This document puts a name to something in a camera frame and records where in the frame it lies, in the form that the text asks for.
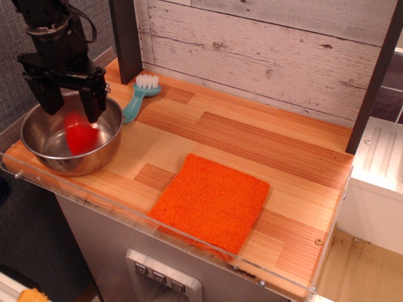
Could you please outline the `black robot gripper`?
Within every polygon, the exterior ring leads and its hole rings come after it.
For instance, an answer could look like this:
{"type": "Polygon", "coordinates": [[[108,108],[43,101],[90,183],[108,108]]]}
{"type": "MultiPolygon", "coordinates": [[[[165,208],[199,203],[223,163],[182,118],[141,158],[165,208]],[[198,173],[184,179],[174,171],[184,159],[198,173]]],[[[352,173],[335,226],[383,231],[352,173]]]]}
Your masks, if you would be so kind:
{"type": "Polygon", "coordinates": [[[42,109],[54,115],[64,106],[62,88],[79,91],[90,123],[106,110],[104,68],[88,57],[88,45],[96,39],[96,29],[88,38],[81,26],[27,26],[35,53],[18,55],[25,80],[42,109]]]}

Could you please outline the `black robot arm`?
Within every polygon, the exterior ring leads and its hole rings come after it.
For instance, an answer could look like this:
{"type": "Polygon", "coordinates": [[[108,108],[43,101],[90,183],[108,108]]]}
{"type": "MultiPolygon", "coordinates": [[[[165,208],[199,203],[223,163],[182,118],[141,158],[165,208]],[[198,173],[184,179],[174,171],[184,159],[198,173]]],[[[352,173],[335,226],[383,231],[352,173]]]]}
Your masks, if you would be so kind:
{"type": "Polygon", "coordinates": [[[98,120],[106,109],[105,69],[88,57],[88,45],[97,38],[86,38],[82,19],[88,16],[68,1],[14,1],[23,15],[26,34],[36,48],[21,53],[17,61],[33,95],[50,115],[64,106],[62,89],[78,91],[89,122],[98,120]]]}

